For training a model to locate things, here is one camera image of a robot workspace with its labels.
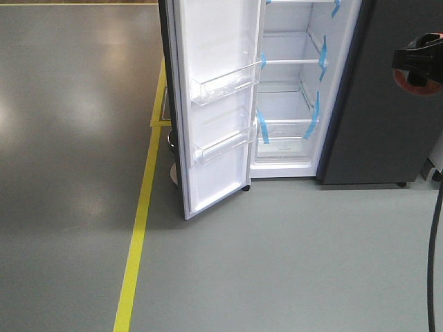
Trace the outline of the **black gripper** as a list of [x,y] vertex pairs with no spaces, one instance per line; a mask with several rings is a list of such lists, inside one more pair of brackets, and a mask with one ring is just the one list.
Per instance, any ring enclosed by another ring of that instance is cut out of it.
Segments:
[[426,33],[394,52],[392,68],[406,72],[414,86],[428,80],[442,85],[442,33]]

